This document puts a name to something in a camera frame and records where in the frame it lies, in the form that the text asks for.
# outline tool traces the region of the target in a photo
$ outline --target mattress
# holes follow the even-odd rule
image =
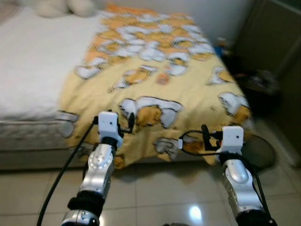
[[[66,74],[81,61],[100,17],[47,19],[23,8],[0,26],[0,120],[55,118]]]

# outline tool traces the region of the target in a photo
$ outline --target white floor tile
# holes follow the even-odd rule
[[[292,168],[288,164],[281,164],[282,169],[285,171],[288,178],[290,178],[293,186],[301,195],[301,168]]]
[[[301,197],[267,200],[271,216],[278,226],[301,225]]]
[[[259,178],[263,192],[267,198],[298,194],[290,178],[287,177],[282,167],[279,165],[260,174]]]
[[[37,215],[0,216],[1,226],[35,226]]]
[[[104,210],[100,221],[100,226],[135,226],[136,209]]]
[[[49,178],[47,172],[0,174],[0,215],[37,214]]]
[[[49,189],[52,186],[58,172],[53,172],[50,183],[48,184],[48,190],[44,194],[44,199],[47,196]],[[81,170],[68,170],[66,171],[60,182],[58,183],[51,199],[48,204],[46,213],[54,212],[66,212],[68,211],[67,205],[72,197],[75,197],[79,191],[79,186],[82,181],[82,171]]]
[[[221,200],[222,201],[228,200],[228,194],[226,192],[224,185],[222,184],[222,173],[223,173],[222,167],[220,165],[215,165],[210,170],[212,171],[212,175],[215,176],[215,180],[217,183],[219,196],[221,197]]]
[[[56,176],[57,172],[53,173],[52,182]],[[111,177],[111,187],[104,209],[134,207],[135,178],[133,167],[120,171],[116,170]],[[49,202],[47,213],[67,211],[67,204],[72,197],[76,196],[81,182],[81,170],[69,170],[65,172]]]
[[[111,187],[104,209],[135,207],[135,183],[134,166],[115,170],[111,177]]]
[[[42,225],[43,226],[60,226],[64,216],[65,216],[65,213],[45,214],[43,221],[42,221]]]
[[[139,165],[137,206],[221,200],[208,169],[203,162]]]
[[[139,226],[183,223],[189,226],[230,226],[223,203],[196,203],[137,208]]]

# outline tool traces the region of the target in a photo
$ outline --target yellow blanket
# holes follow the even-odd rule
[[[178,137],[202,124],[210,131],[249,125],[243,93],[191,17],[115,5],[103,14],[83,64],[63,87],[57,119],[70,146],[108,109],[119,114],[122,127],[135,115],[134,133],[117,151],[119,169],[150,156],[173,160]],[[94,128],[86,142],[97,141]],[[204,152],[201,140],[186,148]]]

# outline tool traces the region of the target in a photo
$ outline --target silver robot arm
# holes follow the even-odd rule
[[[222,183],[228,193],[229,205],[239,226],[276,226],[265,212],[261,200],[253,187],[253,177],[234,153],[242,155],[244,131],[239,126],[222,128],[222,145],[217,160],[223,167]]]
[[[68,203],[70,209],[61,226],[99,226],[99,217],[110,188],[114,157],[123,143],[118,115],[101,112],[98,115],[100,144],[88,158],[88,170],[76,197]]]

